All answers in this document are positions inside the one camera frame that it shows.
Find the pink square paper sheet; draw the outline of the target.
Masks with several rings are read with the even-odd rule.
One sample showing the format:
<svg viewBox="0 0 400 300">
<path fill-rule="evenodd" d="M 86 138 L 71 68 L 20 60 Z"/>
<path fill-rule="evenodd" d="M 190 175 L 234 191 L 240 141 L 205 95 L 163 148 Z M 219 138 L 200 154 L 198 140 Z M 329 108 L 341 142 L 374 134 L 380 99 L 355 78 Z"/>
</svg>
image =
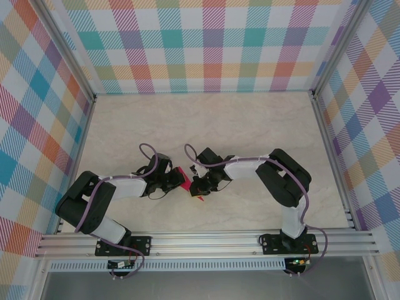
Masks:
<svg viewBox="0 0 400 300">
<path fill-rule="evenodd" d="M 185 183 L 181 186 L 181 188 L 183 188 L 185 191 L 187 191 L 189 193 L 189 195 L 191 195 L 190 194 L 190 187 L 191 187 L 191 183 L 192 182 L 189 180 L 188 176 L 185 174 L 185 172 L 183 171 L 183 169 L 181 167 L 175 167 L 172 170 L 172 174 L 173 174 L 174 171 L 181 171 L 182 172 L 182 174 L 185 177 Z"/>
</svg>

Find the grey metal panel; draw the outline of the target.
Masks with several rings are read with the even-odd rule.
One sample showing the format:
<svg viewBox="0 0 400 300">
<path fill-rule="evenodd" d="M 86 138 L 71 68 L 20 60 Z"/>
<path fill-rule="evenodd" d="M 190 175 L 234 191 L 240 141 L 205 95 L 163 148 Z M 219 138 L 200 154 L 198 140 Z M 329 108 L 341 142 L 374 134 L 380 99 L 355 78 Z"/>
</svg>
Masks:
<svg viewBox="0 0 400 300">
<path fill-rule="evenodd" d="M 52 272 L 41 300 L 375 300 L 363 276 L 309 279 L 281 273 L 142 272 L 113 280 L 102 272 Z"/>
</svg>

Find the aluminium mounting rail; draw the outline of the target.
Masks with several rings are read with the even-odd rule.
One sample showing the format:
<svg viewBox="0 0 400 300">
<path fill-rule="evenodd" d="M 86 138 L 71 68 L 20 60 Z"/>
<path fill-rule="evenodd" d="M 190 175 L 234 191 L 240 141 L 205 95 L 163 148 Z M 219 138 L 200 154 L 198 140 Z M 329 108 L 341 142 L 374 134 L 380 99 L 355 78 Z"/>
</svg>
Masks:
<svg viewBox="0 0 400 300">
<path fill-rule="evenodd" d="M 373 234 L 352 229 L 328 229 L 326 256 L 376 256 Z M 138 232 L 150 236 L 150 258 L 260 258 L 269 246 L 262 231 Z M 45 235 L 36 251 L 37 259 L 95 258 L 100 249 L 95 237 L 60 233 Z"/>
</svg>

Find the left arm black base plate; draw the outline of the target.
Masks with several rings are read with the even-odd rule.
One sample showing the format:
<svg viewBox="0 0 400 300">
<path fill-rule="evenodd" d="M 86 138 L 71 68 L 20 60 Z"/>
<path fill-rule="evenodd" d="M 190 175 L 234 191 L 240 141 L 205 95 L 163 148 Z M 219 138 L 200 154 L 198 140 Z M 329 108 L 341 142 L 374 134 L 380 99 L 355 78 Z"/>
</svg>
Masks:
<svg viewBox="0 0 400 300">
<path fill-rule="evenodd" d="M 128 236 L 119 243 L 120 246 L 138 250 L 148 256 L 151 250 L 151 236 Z M 97 241 L 95 256 L 129 256 L 130 250 L 112 246 L 104 241 Z"/>
</svg>

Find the aluminium side rail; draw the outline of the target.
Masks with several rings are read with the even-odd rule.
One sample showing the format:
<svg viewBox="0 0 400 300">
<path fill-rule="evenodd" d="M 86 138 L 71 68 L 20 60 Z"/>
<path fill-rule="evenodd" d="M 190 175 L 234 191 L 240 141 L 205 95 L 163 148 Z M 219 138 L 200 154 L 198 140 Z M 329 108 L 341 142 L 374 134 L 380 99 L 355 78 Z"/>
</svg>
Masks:
<svg viewBox="0 0 400 300">
<path fill-rule="evenodd" d="M 93 114 L 94 114 L 94 110 L 95 110 L 95 107 L 96 107 L 96 103 L 97 103 L 97 98 L 95 97 L 92 100 L 92 103 L 90 104 L 90 107 L 89 107 L 88 116 L 87 116 L 87 122 L 86 122 L 86 125 L 85 125 L 84 130 L 83 130 L 82 135 L 81 135 L 81 139 L 80 139 L 79 147 L 78 147 L 78 150 L 77 150 L 77 156 L 76 156 L 75 162 L 72 165 L 71 176 L 69 178 L 68 185 L 67 185 L 68 188 L 71 187 L 71 185 L 75 181 L 76 176 L 78 174 L 79 164 L 81 162 L 81 158 L 82 158 L 82 155 L 83 155 L 84 146 L 85 146 L 85 142 L 86 142 L 86 139 L 87 139 L 87 136 L 88 136 L 88 132 L 89 132 L 89 128 L 90 128 L 90 125 L 91 125 L 92 118 L 93 118 Z"/>
<path fill-rule="evenodd" d="M 324 147 L 326 150 L 326 154 L 330 163 L 331 171 L 334 176 L 334 180 L 337 186 L 337 190 L 339 196 L 341 198 L 342 206 L 344 209 L 345 216 L 347 218 L 347 223 L 349 227 L 353 230 L 360 230 L 359 222 L 357 216 L 354 215 L 353 204 L 351 203 L 351 199 L 349 196 L 349 191 L 344 181 L 343 175 L 341 174 L 339 161 L 336 157 L 335 148 L 333 142 L 330 139 L 328 126 L 323 117 L 323 113 L 321 111 L 321 107 L 319 105 L 317 97 L 313 94 L 312 91 L 308 91 L 309 98 L 311 101 L 311 106 L 314 111 L 314 115 L 316 117 L 317 125 L 319 127 L 319 131 L 322 136 L 322 141 L 324 143 Z"/>
</svg>

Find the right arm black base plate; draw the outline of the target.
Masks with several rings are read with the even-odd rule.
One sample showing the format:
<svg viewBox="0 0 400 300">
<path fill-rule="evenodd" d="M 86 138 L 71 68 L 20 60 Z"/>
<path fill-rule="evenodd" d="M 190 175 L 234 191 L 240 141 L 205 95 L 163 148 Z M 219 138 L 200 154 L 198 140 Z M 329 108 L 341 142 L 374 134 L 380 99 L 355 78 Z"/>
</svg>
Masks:
<svg viewBox="0 0 400 300">
<path fill-rule="evenodd" d="M 292 239 L 280 234 L 263 234 L 259 236 L 262 253 L 268 254 L 318 254 L 319 248 L 316 237 L 306 234 Z"/>
</svg>

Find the aluminium frame post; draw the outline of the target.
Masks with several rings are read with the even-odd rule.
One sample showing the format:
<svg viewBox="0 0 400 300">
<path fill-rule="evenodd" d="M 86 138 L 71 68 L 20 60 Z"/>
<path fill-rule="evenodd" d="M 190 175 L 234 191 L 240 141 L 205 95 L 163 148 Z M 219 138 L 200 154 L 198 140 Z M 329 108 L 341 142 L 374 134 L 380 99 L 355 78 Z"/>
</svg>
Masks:
<svg viewBox="0 0 400 300">
<path fill-rule="evenodd" d="M 337 43 L 334 45 L 329 60 L 326 62 L 325 67 L 321 71 L 321 75 L 318 77 L 315 85 L 309 90 L 311 100 L 313 102 L 318 101 L 318 97 L 327 85 L 330 77 L 332 76 L 334 69 L 338 65 L 341 57 L 346 52 L 352 38 L 354 37 L 358 27 L 364 19 L 369 8 L 373 4 L 374 0 L 359 0 L 354 8 L 354 11 L 349 16 L 349 21 L 338 36 Z"/>
<path fill-rule="evenodd" d="M 44 0 L 29 0 L 31 6 L 37 13 L 38 17 L 44 24 L 44 27 L 48 31 L 53 43 L 56 45 L 61 56 L 64 58 L 66 64 L 71 70 L 71 73 L 76 78 L 77 83 L 84 91 L 84 94 L 89 97 L 92 103 L 96 102 L 96 94 L 89 85 L 89 81 L 86 79 L 80 65 L 78 64 L 74 54 L 69 47 L 62 31 L 59 29 L 56 21 L 54 20 L 50 10 L 46 6 Z"/>
</svg>

